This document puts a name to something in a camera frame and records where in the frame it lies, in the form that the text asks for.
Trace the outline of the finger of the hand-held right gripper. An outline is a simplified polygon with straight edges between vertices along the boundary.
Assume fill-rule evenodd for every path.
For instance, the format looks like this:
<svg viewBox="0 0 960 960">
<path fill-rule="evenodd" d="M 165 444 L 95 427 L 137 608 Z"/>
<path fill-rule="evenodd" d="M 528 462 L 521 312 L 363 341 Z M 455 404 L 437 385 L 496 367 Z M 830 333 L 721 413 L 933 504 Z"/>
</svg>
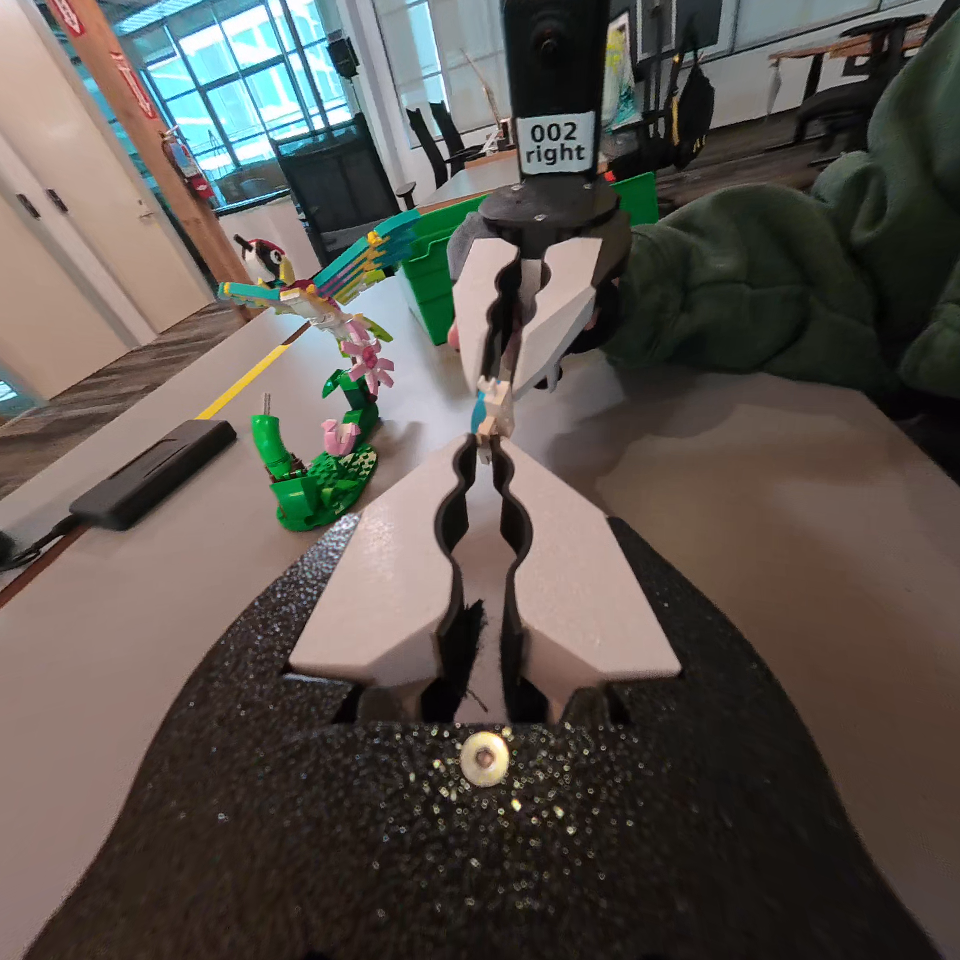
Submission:
<svg viewBox="0 0 960 960">
<path fill-rule="evenodd" d="M 506 240 L 473 242 L 453 286 L 454 321 L 463 377 L 479 394 L 481 380 L 511 379 L 522 330 L 522 258 Z"/>
<path fill-rule="evenodd" d="M 556 382 L 557 365 L 592 317 L 602 246 L 599 237 L 574 237 L 546 248 L 542 264 L 549 275 L 520 330 L 510 379 L 516 402 L 542 380 Z"/>
</svg>

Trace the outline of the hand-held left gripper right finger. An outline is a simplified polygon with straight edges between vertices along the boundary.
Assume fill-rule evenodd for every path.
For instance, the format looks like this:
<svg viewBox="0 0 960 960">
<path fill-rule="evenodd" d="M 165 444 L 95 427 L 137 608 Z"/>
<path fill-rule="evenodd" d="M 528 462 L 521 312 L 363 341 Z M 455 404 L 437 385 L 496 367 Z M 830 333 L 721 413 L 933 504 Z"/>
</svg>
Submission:
<svg viewBox="0 0 960 960">
<path fill-rule="evenodd" d="M 500 636 L 510 721 L 551 721 L 577 690 L 679 676 L 611 518 L 509 439 L 490 453 L 514 553 Z"/>
</svg>

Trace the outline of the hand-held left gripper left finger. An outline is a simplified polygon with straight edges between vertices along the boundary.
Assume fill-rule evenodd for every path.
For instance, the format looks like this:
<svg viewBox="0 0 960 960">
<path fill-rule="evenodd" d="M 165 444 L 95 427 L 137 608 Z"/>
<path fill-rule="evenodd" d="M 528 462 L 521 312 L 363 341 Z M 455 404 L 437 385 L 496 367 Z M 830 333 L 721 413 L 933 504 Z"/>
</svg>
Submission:
<svg viewBox="0 0 960 960">
<path fill-rule="evenodd" d="M 476 447 L 454 438 L 361 511 L 294 644 L 294 674 L 416 692 L 418 718 L 455 718 L 485 624 L 453 557 L 469 530 Z"/>
</svg>

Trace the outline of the small white blue lego piece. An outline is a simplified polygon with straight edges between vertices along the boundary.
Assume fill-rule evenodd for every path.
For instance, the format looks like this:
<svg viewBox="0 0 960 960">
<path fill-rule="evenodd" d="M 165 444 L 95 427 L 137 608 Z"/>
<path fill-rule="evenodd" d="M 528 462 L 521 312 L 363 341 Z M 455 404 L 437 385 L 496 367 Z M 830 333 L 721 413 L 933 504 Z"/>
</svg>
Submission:
<svg viewBox="0 0 960 960">
<path fill-rule="evenodd" d="M 515 428 L 514 397 L 510 380 L 481 376 L 471 414 L 471 431 L 481 463 L 493 461 L 493 440 L 510 439 Z"/>
</svg>

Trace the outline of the person's right forearm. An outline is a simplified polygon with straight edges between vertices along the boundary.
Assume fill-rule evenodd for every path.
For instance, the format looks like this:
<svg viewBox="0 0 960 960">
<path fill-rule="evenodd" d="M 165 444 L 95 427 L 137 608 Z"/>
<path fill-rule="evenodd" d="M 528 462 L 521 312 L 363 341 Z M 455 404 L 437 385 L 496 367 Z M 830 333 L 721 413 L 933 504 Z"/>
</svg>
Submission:
<svg viewBox="0 0 960 960">
<path fill-rule="evenodd" d="M 958 182 L 869 163 L 637 228 L 607 358 L 958 400 Z"/>
</svg>

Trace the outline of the green lego plant with flowers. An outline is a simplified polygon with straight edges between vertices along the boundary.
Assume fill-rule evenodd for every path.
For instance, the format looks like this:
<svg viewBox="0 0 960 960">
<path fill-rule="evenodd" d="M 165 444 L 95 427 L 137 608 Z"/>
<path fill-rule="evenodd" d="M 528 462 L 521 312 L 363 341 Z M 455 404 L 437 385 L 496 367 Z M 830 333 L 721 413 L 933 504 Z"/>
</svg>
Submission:
<svg viewBox="0 0 960 960">
<path fill-rule="evenodd" d="M 321 426 L 323 449 L 306 462 L 286 446 L 280 420 L 271 412 L 271 396 L 250 419 L 251 438 L 269 475 L 277 502 L 276 517 L 287 530 L 305 532 L 336 522 L 361 497 L 377 463 L 368 438 L 379 422 L 378 394 L 394 384 L 393 361 L 382 357 L 391 336 L 362 315 L 350 315 L 340 341 L 346 366 L 336 368 L 321 395 L 342 391 L 348 408 L 341 419 Z"/>
</svg>

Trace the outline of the colourful lego bird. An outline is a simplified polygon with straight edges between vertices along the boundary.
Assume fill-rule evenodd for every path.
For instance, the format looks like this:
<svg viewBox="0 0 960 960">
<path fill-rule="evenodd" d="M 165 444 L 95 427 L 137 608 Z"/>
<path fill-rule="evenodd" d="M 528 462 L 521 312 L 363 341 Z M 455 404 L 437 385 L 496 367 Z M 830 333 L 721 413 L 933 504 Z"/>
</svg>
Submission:
<svg viewBox="0 0 960 960">
<path fill-rule="evenodd" d="M 421 212 L 395 214 L 357 239 L 346 251 L 315 274 L 298 279 L 284 249 L 259 238 L 233 237 L 244 266 L 253 270 L 253 283 L 225 281 L 219 299 L 276 314 L 294 314 L 321 330 L 335 330 L 352 316 L 349 304 L 384 281 L 408 258 L 416 240 Z"/>
</svg>

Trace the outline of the green plastic bin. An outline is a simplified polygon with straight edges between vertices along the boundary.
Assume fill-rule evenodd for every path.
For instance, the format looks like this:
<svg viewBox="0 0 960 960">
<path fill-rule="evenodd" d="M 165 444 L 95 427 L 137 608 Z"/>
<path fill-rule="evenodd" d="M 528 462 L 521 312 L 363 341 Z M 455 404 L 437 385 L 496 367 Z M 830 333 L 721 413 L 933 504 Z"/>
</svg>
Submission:
<svg viewBox="0 0 960 960">
<path fill-rule="evenodd" d="M 604 179 L 620 197 L 620 206 L 630 214 L 633 226 L 653 224 L 660 218 L 656 174 Z M 405 282 L 407 301 L 431 343 L 444 345 L 453 322 L 452 280 L 448 260 L 450 236 L 466 217 L 479 210 L 485 193 L 435 205 L 421 212 L 414 222 L 411 254 L 402 260 L 399 272 Z"/>
</svg>

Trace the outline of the green yellow painting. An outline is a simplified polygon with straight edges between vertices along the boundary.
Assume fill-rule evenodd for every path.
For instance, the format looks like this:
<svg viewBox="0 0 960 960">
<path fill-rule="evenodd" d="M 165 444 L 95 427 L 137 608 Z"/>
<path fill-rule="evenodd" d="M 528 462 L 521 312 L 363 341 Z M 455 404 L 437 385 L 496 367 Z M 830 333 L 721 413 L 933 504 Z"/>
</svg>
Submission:
<svg viewBox="0 0 960 960">
<path fill-rule="evenodd" d="M 602 102 L 602 126 L 607 135 L 642 118 L 636 91 L 635 33 L 636 14 L 630 10 L 615 14 L 607 26 Z"/>
</svg>

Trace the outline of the pale long table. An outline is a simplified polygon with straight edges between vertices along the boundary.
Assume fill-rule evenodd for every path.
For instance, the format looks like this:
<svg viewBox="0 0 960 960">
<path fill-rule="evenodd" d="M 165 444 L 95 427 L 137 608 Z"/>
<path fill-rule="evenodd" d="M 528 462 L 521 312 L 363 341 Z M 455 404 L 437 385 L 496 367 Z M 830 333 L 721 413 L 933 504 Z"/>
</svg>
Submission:
<svg viewBox="0 0 960 960">
<path fill-rule="evenodd" d="M 499 151 L 466 164 L 461 172 L 453 174 L 416 208 L 423 214 L 444 209 L 485 196 L 503 186 L 514 186 L 520 179 L 517 149 Z"/>
</svg>

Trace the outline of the black hanging bag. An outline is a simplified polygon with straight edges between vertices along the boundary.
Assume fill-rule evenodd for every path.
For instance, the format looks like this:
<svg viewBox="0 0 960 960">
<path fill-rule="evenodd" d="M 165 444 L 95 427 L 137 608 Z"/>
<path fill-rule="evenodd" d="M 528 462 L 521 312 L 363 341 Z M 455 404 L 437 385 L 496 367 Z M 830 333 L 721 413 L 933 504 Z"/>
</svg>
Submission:
<svg viewBox="0 0 960 960">
<path fill-rule="evenodd" d="M 700 58 L 693 51 L 693 59 L 682 90 L 678 87 L 681 57 L 675 55 L 669 86 L 668 140 L 670 164 L 678 171 L 685 170 L 697 159 L 706 145 L 714 118 L 715 90 L 703 72 Z"/>
</svg>

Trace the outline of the black mesh office chair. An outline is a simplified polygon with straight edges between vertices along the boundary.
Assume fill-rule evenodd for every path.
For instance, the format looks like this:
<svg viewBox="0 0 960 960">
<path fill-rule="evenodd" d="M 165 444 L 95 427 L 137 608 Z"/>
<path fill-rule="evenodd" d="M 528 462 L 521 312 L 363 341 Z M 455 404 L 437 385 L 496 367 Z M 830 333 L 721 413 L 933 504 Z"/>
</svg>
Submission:
<svg viewBox="0 0 960 960">
<path fill-rule="evenodd" d="M 319 130 L 270 139 L 321 267 L 383 220 L 415 207 L 414 182 L 391 185 L 361 112 Z"/>
</svg>

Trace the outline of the yellow tape strip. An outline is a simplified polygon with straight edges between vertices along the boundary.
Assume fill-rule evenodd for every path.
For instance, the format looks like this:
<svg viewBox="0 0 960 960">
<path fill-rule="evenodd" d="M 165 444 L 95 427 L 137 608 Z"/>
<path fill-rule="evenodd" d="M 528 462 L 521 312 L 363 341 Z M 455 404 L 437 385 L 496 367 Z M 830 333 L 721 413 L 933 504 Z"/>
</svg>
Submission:
<svg viewBox="0 0 960 960">
<path fill-rule="evenodd" d="M 193 417 L 194 421 L 209 421 L 216 417 L 226 406 L 233 402 L 242 392 L 261 377 L 277 360 L 292 346 L 283 342 L 268 353 L 255 366 L 245 372 L 238 380 L 231 384 L 220 396 L 214 399 L 206 408 Z"/>
</svg>

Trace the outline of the black power adapter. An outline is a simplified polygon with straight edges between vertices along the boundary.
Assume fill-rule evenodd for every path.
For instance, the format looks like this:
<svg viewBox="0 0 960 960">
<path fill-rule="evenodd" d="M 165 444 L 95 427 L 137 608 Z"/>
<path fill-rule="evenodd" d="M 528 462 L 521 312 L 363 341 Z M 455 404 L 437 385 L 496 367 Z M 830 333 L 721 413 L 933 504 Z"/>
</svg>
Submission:
<svg viewBox="0 0 960 960">
<path fill-rule="evenodd" d="M 91 527 L 129 530 L 236 438 L 226 420 L 188 419 L 90 487 L 70 504 L 69 515 Z"/>
</svg>

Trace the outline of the wooden desk with black legs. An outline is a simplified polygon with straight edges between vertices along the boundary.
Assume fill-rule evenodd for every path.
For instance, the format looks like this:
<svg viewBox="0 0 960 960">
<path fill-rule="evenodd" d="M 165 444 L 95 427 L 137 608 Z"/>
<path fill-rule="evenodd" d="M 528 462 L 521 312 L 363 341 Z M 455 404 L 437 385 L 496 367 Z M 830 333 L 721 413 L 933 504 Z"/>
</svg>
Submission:
<svg viewBox="0 0 960 960">
<path fill-rule="evenodd" d="M 782 65 L 784 62 L 806 62 L 809 68 L 802 90 L 801 102 L 814 96 L 819 90 L 824 64 L 827 60 L 852 62 L 845 66 L 846 77 L 867 76 L 868 66 L 876 56 L 889 52 L 892 43 L 899 42 L 903 53 L 918 49 L 932 24 L 933 16 L 896 16 L 871 21 L 868 24 L 842 31 L 831 42 L 820 45 L 795 47 L 768 55 L 772 76 L 766 102 L 766 114 L 774 113 L 774 107 L 783 86 Z"/>
</svg>

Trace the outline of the large window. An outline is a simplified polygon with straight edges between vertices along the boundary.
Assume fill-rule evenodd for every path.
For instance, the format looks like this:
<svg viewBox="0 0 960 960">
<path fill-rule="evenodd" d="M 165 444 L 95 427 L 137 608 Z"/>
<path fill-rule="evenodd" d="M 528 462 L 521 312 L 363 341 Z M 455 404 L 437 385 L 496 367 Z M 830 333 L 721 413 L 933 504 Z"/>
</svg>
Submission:
<svg viewBox="0 0 960 960">
<path fill-rule="evenodd" d="M 219 208 L 286 186 L 282 139 L 353 118 L 330 57 L 333 1 L 102 2 L 166 121 L 182 134 Z"/>
</svg>

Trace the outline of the red fire extinguisher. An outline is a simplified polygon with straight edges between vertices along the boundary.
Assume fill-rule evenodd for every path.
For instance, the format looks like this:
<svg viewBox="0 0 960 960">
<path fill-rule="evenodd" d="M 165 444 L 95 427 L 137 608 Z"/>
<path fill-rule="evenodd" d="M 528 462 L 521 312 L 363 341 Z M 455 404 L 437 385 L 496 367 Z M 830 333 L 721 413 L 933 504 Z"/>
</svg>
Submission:
<svg viewBox="0 0 960 960">
<path fill-rule="evenodd" d="M 177 126 L 162 132 L 161 144 L 165 156 L 189 191 L 202 201 L 213 202 L 215 192 Z"/>
</svg>

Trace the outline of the person's green jacket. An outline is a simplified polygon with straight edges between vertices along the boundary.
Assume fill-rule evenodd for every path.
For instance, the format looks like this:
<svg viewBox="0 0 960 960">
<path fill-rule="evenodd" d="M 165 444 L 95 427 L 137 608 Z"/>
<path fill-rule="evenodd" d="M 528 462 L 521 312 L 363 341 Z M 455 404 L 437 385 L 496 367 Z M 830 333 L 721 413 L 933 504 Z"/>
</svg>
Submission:
<svg viewBox="0 0 960 960">
<path fill-rule="evenodd" d="M 892 414 L 958 482 L 959 25 L 938 11 L 887 87 L 867 145 L 811 188 L 870 289 L 881 354 L 907 399 Z"/>
</svg>

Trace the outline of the wooden post with red signs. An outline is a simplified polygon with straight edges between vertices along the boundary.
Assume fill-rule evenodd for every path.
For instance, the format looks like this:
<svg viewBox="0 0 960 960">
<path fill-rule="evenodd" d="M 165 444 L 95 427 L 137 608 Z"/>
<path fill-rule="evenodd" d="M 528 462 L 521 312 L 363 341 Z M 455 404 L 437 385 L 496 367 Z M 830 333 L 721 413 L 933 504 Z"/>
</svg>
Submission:
<svg viewBox="0 0 960 960">
<path fill-rule="evenodd" d="M 171 213 L 213 280 L 246 283 L 234 242 L 207 199 L 199 197 L 169 154 L 171 126 L 147 92 L 106 15 L 95 1 L 46 3 L 155 180 Z"/>
</svg>

